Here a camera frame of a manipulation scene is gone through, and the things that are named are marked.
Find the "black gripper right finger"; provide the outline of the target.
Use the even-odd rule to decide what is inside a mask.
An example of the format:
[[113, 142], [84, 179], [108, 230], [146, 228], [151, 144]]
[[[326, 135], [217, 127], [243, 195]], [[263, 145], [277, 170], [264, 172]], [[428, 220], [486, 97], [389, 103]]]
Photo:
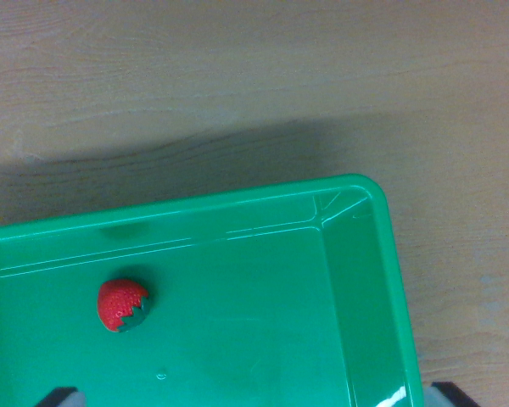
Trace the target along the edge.
[[454, 382], [433, 382], [423, 389], [425, 407], [479, 407]]

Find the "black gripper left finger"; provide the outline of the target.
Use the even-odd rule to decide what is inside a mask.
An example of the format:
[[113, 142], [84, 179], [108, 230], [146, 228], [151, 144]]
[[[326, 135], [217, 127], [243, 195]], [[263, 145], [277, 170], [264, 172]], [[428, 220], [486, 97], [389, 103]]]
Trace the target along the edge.
[[56, 387], [36, 407], [86, 407], [86, 395], [76, 387]]

